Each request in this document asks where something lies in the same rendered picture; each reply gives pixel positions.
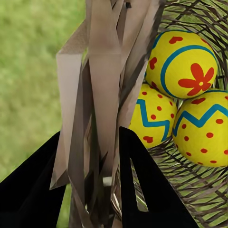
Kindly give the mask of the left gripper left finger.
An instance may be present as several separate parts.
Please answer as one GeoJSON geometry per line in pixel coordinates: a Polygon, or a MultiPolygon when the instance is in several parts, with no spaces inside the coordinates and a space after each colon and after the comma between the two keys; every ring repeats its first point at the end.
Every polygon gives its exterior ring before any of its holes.
{"type": "Polygon", "coordinates": [[[0,183],[0,228],[56,228],[66,185],[49,190],[60,132],[0,183]]]}

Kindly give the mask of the easter egg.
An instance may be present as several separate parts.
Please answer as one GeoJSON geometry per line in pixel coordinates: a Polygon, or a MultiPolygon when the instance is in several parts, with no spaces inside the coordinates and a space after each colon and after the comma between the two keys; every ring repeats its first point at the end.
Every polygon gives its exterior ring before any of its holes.
{"type": "Polygon", "coordinates": [[[158,146],[172,136],[178,108],[173,98],[152,85],[142,84],[129,129],[134,131],[146,149],[158,146]]]}
{"type": "Polygon", "coordinates": [[[172,127],[173,143],[199,166],[228,166],[228,91],[215,87],[183,100],[172,127]]]}
{"type": "Polygon", "coordinates": [[[211,88],[216,75],[211,45],[193,31],[171,29],[156,36],[144,77],[165,96],[185,100],[211,88]]]}

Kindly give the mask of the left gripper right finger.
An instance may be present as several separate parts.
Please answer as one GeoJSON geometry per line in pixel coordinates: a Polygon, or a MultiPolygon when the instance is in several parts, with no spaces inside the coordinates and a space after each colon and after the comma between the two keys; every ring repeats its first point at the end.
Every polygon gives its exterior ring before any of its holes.
{"type": "Polygon", "coordinates": [[[119,127],[123,228],[199,228],[138,135],[119,127]],[[137,206],[132,159],[149,212],[137,206]]]}

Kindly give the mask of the wicker basket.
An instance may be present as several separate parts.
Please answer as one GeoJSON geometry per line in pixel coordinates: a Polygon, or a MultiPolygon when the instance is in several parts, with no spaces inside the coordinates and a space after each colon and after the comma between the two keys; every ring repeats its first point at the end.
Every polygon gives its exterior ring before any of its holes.
{"type": "MultiPolygon", "coordinates": [[[[214,25],[228,34],[228,11],[216,4],[218,9],[227,14],[222,17],[215,7],[202,0],[182,1],[85,0],[85,20],[57,53],[62,124],[49,190],[71,184],[68,228],[123,228],[119,127],[129,129],[141,86],[147,83],[144,75],[157,35],[171,30],[172,26],[179,26],[198,36],[203,34],[221,48],[217,51],[211,47],[219,69],[224,72],[216,75],[214,87],[220,89],[219,79],[222,78],[226,91],[228,57],[225,51],[228,51],[228,44],[221,37],[228,40],[228,36],[214,25]],[[210,16],[199,3],[216,17],[210,16]],[[170,7],[175,8],[168,9],[170,7]],[[176,8],[185,10],[179,12],[176,8]],[[205,15],[192,9],[201,10],[205,15]],[[184,16],[200,19],[204,24],[193,22],[190,25],[200,25],[203,30],[198,31],[195,27],[181,23],[184,16]],[[214,39],[203,31],[207,31],[214,39]],[[88,52],[82,62],[82,54],[87,47],[88,52]]],[[[216,1],[228,6],[227,0],[216,1]]],[[[178,108],[179,99],[175,102],[178,108]]],[[[228,166],[216,167],[209,176],[202,178],[209,169],[197,174],[203,166],[187,161],[180,152],[169,153],[175,147],[172,141],[173,135],[164,143],[146,150],[153,160],[161,161],[162,165],[171,161],[172,166],[160,167],[160,170],[197,224],[204,228],[228,228],[228,219],[216,226],[209,226],[228,213],[228,207],[220,208],[228,203],[225,196],[228,188],[222,193],[219,191],[228,184],[228,166]],[[189,174],[181,175],[186,171],[189,174]],[[217,179],[207,182],[221,171],[217,179]],[[172,182],[172,179],[183,179],[192,174],[194,177],[183,183],[172,182]],[[190,183],[196,178],[199,180],[190,183]],[[212,186],[223,178],[218,186],[212,186]],[[195,188],[201,183],[205,185],[195,188]],[[177,189],[183,185],[188,186],[177,189]],[[183,196],[180,191],[192,192],[183,196]],[[206,203],[193,204],[211,193],[218,196],[206,203]],[[224,202],[219,205],[208,210],[195,210],[219,203],[212,201],[220,197],[224,202]],[[207,220],[203,219],[203,216],[216,211],[220,212],[207,220]]],[[[142,188],[136,181],[138,177],[132,159],[130,162],[138,197],[137,206],[143,212],[149,212],[142,188]]]]}

